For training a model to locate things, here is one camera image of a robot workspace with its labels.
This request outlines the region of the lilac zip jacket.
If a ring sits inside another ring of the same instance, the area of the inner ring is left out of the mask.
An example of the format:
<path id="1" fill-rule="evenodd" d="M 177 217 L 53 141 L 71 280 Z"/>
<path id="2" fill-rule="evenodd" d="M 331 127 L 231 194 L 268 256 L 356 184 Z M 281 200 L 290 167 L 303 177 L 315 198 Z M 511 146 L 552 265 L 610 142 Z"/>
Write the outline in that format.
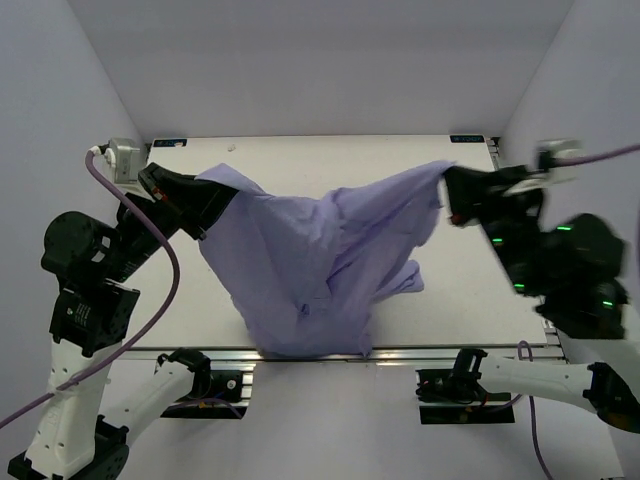
<path id="1" fill-rule="evenodd" d="M 199 249 L 256 347 L 284 357 L 368 355 L 373 307 L 423 290 L 412 252 L 432 235 L 446 161 L 319 199 L 276 196 L 228 165 L 235 190 Z"/>

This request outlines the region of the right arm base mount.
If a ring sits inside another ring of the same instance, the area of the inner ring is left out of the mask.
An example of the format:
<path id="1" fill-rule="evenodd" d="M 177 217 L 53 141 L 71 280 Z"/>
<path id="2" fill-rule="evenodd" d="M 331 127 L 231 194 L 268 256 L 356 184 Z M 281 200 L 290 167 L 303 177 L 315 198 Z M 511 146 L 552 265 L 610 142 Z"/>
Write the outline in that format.
<path id="1" fill-rule="evenodd" d="M 415 396 L 420 423 L 426 426 L 506 425 L 515 423 L 514 405 L 520 396 L 489 393 L 480 386 L 481 362 L 488 353 L 462 349 L 448 369 L 416 371 Z"/>

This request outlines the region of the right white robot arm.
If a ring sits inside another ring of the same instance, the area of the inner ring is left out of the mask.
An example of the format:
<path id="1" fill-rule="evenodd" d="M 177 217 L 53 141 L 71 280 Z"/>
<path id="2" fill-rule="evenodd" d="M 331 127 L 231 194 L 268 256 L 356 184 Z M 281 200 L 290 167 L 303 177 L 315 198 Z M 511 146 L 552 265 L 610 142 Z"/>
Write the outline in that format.
<path id="1" fill-rule="evenodd" d="M 444 382 L 446 392 L 466 399 L 494 392 L 545 398 L 637 433 L 639 345 L 623 325 L 629 299 L 619 281 L 625 241 L 589 213 L 544 229 L 544 182 L 524 166 L 493 172 L 454 166 L 444 179 L 451 224 L 478 224 L 514 292 L 540 299 L 538 315 L 598 356 L 590 364 L 536 365 L 464 348 Z"/>

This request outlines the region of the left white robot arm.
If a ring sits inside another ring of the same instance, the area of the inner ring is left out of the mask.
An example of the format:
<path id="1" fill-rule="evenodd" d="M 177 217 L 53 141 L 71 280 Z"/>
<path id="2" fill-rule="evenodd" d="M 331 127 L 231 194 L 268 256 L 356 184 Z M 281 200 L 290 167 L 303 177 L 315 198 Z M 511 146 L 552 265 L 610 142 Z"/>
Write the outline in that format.
<path id="1" fill-rule="evenodd" d="M 150 380 L 109 412 L 101 402 L 112 362 L 135 336 L 129 322 L 140 293 L 126 281 L 169 239 L 205 238 L 236 195 L 232 187 L 156 164 L 139 173 L 141 194 L 119 192 L 114 224 L 69 211 L 44 235 L 42 268 L 59 284 L 49 332 L 52 361 L 31 445 L 8 465 L 16 479 L 114 479 L 137 436 L 180 400 L 211 388 L 211 363 L 179 348 L 162 355 Z"/>

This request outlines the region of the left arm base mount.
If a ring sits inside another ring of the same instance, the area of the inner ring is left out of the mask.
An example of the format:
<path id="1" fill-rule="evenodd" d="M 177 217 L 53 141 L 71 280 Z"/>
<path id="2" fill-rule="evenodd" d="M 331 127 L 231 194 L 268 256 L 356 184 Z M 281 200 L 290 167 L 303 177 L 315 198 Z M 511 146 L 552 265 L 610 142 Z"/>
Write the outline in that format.
<path id="1" fill-rule="evenodd" d="M 196 374 L 195 386 L 166 408 L 161 418 L 194 420 L 241 420 L 248 408 L 251 374 L 209 363 L 208 377 Z"/>

